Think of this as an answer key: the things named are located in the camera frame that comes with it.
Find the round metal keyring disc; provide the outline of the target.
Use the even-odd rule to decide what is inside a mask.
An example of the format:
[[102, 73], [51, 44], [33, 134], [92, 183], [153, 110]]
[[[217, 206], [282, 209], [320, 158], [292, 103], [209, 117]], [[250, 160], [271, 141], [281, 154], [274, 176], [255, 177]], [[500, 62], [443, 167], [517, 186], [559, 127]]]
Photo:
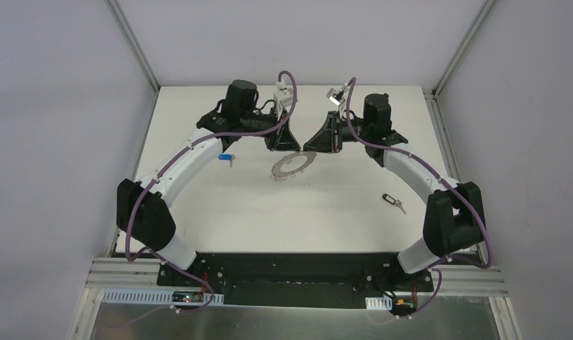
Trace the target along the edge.
[[301, 174], [317, 157], [316, 152], [293, 152], [279, 159], [271, 168], [274, 181], [285, 181]]

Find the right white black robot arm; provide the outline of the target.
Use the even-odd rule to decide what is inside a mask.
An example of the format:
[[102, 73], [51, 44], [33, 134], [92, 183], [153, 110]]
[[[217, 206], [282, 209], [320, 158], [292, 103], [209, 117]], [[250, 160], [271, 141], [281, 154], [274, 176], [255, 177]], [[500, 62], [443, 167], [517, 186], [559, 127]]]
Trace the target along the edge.
[[406, 290], [416, 281], [417, 272], [484, 241], [480, 189], [473, 182], [460, 183], [440, 175], [413, 152], [408, 139], [392, 127], [386, 93], [367, 95], [360, 118], [348, 109], [344, 91], [327, 97], [338, 108], [327, 113], [323, 126], [303, 149], [335, 154], [345, 142], [360, 142], [371, 159], [402, 179], [426, 205], [422, 236], [398, 253], [387, 272], [393, 288]]

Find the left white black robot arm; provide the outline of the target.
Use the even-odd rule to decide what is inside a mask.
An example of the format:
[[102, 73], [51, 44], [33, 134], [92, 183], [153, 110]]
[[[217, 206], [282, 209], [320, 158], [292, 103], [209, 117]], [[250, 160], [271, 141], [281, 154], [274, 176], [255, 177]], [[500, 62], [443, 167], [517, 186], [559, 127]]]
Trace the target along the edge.
[[211, 161], [242, 137], [271, 140], [287, 125], [297, 102], [296, 84], [278, 80], [268, 114], [260, 113], [257, 86], [234, 80], [215, 108], [196, 123], [191, 136], [162, 165], [137, 181], [125, 179], [117, 188], [116, 225], [125, 240], [135, 239], [165, 262], [184, 286], [196, 285], [202, 268], [197, 251], [176, 232], [170, 207], [179, 193]]

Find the key with blue tag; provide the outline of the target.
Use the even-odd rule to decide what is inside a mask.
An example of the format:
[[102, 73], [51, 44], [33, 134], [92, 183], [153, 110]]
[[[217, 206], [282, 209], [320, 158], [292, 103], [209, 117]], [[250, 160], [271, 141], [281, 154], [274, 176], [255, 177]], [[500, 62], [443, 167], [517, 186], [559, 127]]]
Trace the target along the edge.
[[221, 161], [228, 162], [229, 166], [233, 167], [234, 160], [236, 159], [236, 156], [234, 154], [220, 154], [218, 156], [218, 159]]

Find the key with black tag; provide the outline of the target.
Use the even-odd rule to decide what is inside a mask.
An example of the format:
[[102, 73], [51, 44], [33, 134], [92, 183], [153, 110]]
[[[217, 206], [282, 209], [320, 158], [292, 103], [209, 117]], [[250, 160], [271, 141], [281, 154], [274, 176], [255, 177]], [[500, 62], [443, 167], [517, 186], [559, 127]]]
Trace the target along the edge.
[[382, 199], [383, 199], [385, 202], [389, 203], [390, 205], [392, 205], [392, 206], [394, 206], [394, 207], [400, 209], [404, 214], [407, 214], [407, 212], [406, 212], [406, 210], [404, 209], [403, 204], [402, 204], [402, 202], [401, 202], [400, 200], [398, 200], [398, 199], [396, 199], [396, 198], [393, 198], [391, 195], [389, 195], [389, 194], [387, 194], [387, 193], [384, 193], [384, 194], [382, 195]]

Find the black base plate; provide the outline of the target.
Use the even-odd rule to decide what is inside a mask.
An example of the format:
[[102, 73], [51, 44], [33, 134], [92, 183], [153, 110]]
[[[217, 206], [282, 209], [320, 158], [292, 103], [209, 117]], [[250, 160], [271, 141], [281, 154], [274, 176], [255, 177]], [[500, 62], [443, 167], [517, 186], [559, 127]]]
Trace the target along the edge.
[[366, 298], [394, 293], [432, 293], [436, 281], [424, 269], [405, 274], [394, 252], [199, 253], [187, 274], [164, 264], [157, 285], [199, 288], [209, 283], [226, 305], [362, 309]]

